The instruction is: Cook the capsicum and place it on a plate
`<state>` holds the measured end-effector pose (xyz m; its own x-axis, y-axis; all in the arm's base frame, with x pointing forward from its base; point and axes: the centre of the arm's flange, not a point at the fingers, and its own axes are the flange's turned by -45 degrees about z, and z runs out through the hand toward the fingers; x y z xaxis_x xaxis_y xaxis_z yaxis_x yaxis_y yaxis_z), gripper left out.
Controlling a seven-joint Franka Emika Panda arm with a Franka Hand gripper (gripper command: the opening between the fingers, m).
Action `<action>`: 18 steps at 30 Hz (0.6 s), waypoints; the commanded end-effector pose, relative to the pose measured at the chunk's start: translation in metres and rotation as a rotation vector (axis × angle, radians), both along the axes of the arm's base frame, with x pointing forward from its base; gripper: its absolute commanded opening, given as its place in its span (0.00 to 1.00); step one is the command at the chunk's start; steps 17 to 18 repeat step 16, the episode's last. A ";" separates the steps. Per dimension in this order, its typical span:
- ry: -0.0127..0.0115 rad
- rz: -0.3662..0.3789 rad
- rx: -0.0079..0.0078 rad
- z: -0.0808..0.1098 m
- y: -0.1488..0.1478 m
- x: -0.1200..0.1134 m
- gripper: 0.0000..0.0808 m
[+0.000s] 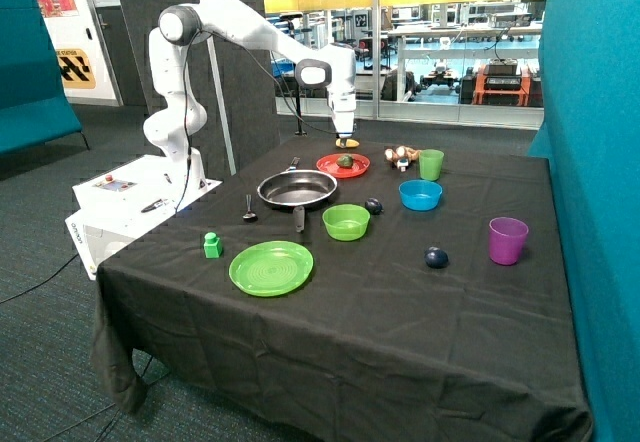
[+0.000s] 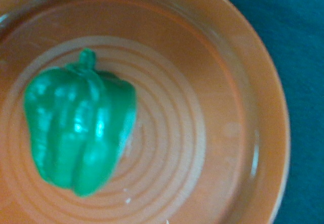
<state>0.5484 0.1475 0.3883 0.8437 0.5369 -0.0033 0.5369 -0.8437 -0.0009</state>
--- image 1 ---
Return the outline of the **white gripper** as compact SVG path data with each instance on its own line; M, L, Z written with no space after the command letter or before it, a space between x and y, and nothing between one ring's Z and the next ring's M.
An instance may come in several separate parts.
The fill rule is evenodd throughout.
M355 111L357 108L356 95L351 93L329 93L328 107L337 135L335 145L340 149L356 148L359 142L350 137L354 132Z

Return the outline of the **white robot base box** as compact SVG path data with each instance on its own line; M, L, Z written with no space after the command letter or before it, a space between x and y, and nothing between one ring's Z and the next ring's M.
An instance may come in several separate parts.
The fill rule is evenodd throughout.
M144 155L73 187L79 210L65 223L89 279L98 266L217 188L200 165L177 171L164 156Z

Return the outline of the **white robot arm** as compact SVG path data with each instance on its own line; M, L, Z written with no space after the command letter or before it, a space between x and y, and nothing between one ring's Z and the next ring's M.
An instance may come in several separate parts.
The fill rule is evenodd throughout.
M199 191L255 161L279 143L270 58L295 65L304 88L326 95L339 140L354 132L354 50L313 49L285 34L241 0L200 0L162 11L148 36L155 93L164 108L143 124L165 159L159 172L175 195Z

